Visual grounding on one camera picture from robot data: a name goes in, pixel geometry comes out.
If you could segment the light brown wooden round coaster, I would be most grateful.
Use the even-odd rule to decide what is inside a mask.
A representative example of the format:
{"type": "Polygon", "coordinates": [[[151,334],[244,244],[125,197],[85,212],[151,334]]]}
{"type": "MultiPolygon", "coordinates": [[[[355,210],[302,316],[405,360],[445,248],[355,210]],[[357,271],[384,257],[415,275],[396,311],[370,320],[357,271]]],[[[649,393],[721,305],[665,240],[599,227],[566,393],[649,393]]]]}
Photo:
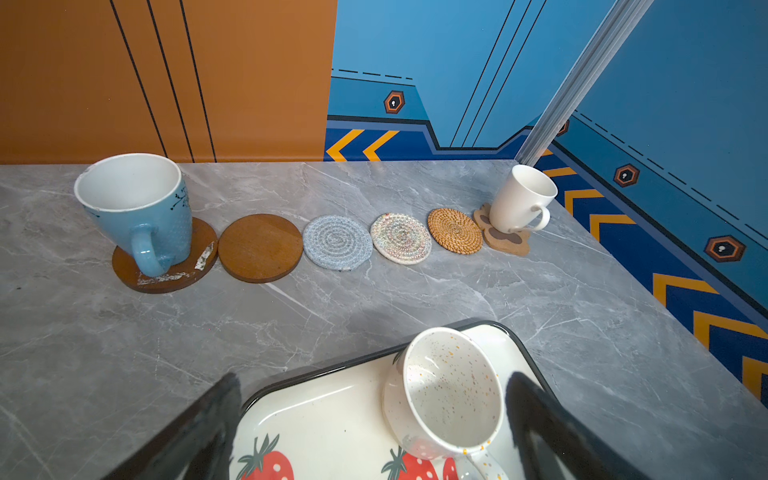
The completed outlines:
{"type": "Polygon", "coordinates": [[[268,283],[291,273],[303,254],[299,229],[284,217],[253,214],[230,224],[218,242],[223,268],[250,283],[268,283]]]}

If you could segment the white speckled mug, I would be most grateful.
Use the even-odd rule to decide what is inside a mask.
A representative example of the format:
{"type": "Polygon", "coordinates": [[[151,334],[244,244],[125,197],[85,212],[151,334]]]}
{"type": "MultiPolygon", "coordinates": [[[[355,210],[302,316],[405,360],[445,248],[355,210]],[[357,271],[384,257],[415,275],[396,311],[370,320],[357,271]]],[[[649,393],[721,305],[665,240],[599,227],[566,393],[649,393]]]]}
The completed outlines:
{"type": "Polygon", "coordinates": [[[479,479],[509,477],[490,453],[505,420],[500,379],[465,334],[445,327],[418,334],[389,370],[382,411],[406,453],[462,458],[479,479]]]}

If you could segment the grey woven rope coaster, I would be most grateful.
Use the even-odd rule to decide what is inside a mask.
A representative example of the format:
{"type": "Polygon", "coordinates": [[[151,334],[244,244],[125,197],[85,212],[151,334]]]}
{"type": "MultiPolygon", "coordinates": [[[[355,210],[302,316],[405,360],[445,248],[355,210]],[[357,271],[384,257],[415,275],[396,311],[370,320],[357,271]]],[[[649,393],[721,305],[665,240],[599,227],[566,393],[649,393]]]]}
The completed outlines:
{"type": "Polygon", "coordinates": [[[304,252],[317,266],[351,271],[370,259],[373,242],[358,221],[340,215],[320,216],[302,232],[304,252]]]}

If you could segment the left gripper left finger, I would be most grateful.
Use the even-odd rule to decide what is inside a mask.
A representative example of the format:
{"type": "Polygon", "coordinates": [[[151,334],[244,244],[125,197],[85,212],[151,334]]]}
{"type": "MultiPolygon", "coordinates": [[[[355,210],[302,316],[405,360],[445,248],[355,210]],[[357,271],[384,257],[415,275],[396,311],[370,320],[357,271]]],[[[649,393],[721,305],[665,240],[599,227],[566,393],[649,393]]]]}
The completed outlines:
{"type": "Polygon", "coordinates": [[[229,372],[107,479],[226,479],[241,416],[241,386],[229,372]]]}

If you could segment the dark brown wooden round coaster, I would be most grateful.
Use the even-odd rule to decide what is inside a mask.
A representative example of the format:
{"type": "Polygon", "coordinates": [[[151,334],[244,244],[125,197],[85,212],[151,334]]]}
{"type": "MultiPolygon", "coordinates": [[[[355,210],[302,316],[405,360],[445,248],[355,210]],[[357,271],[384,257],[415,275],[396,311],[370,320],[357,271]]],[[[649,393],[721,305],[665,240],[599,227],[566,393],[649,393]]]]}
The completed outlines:
{"type": "Polygon", "coordinates": [[[174,265],[164,275],[148,277],[138,268],[134,259],[119,247],[112,255],[112,268],[121,282],[132,290],[164,294],[186,288],[203,278],[215,265],[218,255],[218,236],[204,220],[193,218],[192,242],[189,257],[174,265]]]}

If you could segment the multicolour woven rope coaster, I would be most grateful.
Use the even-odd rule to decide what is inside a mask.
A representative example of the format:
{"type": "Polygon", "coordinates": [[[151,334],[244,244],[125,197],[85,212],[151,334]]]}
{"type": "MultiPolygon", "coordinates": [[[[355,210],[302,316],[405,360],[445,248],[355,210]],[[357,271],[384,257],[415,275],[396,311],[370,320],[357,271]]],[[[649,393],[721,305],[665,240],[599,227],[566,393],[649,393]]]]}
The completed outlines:
{"type": "Polygon", "coordinates": [[[385,213],[370,227],[376,250],[402,265],[418,264],[428,258],[432,241],[427,227],[416,218],[400,213],[385,213]]]}

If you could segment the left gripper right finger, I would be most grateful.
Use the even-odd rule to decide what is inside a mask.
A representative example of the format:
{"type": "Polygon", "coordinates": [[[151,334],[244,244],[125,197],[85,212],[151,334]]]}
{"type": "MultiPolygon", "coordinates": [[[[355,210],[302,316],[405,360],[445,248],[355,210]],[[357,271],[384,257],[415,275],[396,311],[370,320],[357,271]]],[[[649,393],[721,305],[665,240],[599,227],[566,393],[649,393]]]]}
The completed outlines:
{"type": "Polygon", "coordinates": [[[526,375],[513,373],[505,403],[526,479],[647,477],[526,375]]]}

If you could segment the paw shaped wooden coaster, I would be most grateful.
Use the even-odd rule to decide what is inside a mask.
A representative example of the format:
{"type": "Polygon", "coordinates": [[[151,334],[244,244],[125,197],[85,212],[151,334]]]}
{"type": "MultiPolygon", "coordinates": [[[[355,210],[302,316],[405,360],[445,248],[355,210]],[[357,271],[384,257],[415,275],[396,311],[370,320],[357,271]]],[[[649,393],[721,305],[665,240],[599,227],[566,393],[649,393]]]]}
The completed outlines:
{"type": "Polygon", "coordinates": [[[472,214],[473,220],[482,231],[482,237],[485,243],[491,249],[500,252],[521,257],[527,256],[530,252],[529,238],[531,233],[526,230],[502,233],[491,225],[489,212],[490,205],[485,203],[472,214]]]}

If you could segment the blue mug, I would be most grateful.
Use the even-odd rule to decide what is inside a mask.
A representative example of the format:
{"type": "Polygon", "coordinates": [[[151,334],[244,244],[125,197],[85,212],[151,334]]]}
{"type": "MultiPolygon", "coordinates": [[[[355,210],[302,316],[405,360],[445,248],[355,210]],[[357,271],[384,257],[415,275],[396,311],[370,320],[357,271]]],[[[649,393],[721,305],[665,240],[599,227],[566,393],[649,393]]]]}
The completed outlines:
{"type": "Polygon", "coordinates": [[[162,276],[189,257],[193,217],[182,171],[172,160],[149,153],[103,159],[80,174],[74,194],[144,275],[162,276]]]}

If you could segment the woven rattan round coaster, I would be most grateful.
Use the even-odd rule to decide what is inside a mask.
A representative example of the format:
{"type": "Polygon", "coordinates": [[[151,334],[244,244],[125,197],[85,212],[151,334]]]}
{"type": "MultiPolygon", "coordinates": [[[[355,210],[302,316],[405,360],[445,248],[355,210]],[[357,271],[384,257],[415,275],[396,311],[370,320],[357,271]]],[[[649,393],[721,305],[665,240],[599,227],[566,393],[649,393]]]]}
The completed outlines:
{"type": "Polygon", "coordinates": [[[427,224],[434,240],[450,252],[471,255],[482,248],[480,228],[463,212],[450,208],[434,209],[427,217],[427,224]]]}

